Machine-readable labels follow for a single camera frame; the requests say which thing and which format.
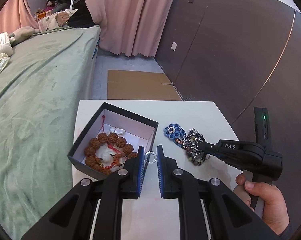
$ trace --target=white table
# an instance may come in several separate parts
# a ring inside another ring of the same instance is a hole
[[[157,121],[159,125],[152,151],[156,152],[157,145],[161,144],[164,155],[174,158],[179,168],[189,171],[195,178],[209,180],[215,177],[232,190],[236,186],[235,178],[241,173],[240,170],[214,156],[201,166],[194,166],[185,151],[163,134],[165,126],[177,122],[185,132],[195,128],[209,143],[215,144],[219,139],[238,140],[214,102],[82,100],[77,111],[74,141],[103,102]],[[89,176],[73,167],[73,185],[83,178]],[[178,200],[160,197],[156,163],[147,167],[141,197],[138,200],[123,200],[121,239],[180,239]]]

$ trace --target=dark brown wardrobe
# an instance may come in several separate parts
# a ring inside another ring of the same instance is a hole
[[[155,60],[183,100],[214,101],[239,140],[255,141],[253,108],[268,108],[273,149],[284,156],[275,185],[295,231],[301,224],[301,14],[278,0],[174,0]]]

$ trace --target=silver screw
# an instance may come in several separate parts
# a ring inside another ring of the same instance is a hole
[[[90,179],[82,179],[81,180],[81,185],[82,186],[88,186],[90,184]]]
[[[128,171],[126,169],[120,169],[118,170],[118,175],[125,176],[127,175]]]
[[[175,169],[175,170],[173,170],[173,173],[174,173],[175,175],[179,176],[179,175],[182,175],[182,174],[183,174],[183,170],[181,170],[181,169]]]
[[[217,178],[213,178],[211,179],[211,183],[214,185],[214,186],[218,186],[220,184],[220,180],[217,179]]]

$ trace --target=metal strip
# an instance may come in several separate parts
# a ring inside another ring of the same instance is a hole
[[[282,55],[284,54],[284,51],[285,51],[286,46],[287,46],[287,44],[288,44],[289,38],[290,38],[290,36],[291,36],[291,34],[292,34],[292,28],[293,28],[293,26],[294,26],[295,16],[296,16],[296,10],[294,11],[294,18],[292,19],[292,27],[291,27],[291,29],[290,29],[290,32],[289,32],[289,35],[288,35],[286,44],[285,44],[285,46],[284,46],[284,48],[283,48],[282,53],[281,53],[280,56],[279,56],[279,59],[277,60],[277,63],[276,63],[276,65],[275,65],[275,67],[274,67],[273,70],[271,71],[270,75],[268,76],[268,78],[266,79],[266,81],[264,82],[264,84],[262,85],[262,87],[260,88],[260,90],[259,90],[259,91],[257,92],[257,94],[255,95],[255,97],[248,103],[248,105],[244,108],[244,110],[241,111],[241,113],[239,114],[239,116],[232,122],[231,125],[233,125],[234,122],[236,122],[236,121],[238,120],[238,118],[246,111],[246,109],[253,103],[253,101],[255,100],[255,98],[259,95],[259,93],[260,93],[261,90],[264,88],[264,86],[266,85],[266,83],[267,83],[268,80],[270,79],[271,75],[272,75],[273,72],[275,71],[275,69],[276,69],[276,67],[277,67],[277,65],[278,65],[278,63],[279,63],[279,61],[280,61],[280,59],[282,58]]]

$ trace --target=pillow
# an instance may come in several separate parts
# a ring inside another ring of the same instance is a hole
[[[57,12],[50,16],[46,16],[38,22],[41,32],[51,31],[57,27],[67,26],[68,19],[73,15],[77,10],[70,10],[65,12]]]
[[[10,38],[14,38],[14,41],[11,43],[12,46],[15,46],[27,39],[29,39],[33,34],[39,33],[39,29],[34,29],[30,26],[24,26],[9,35]]]

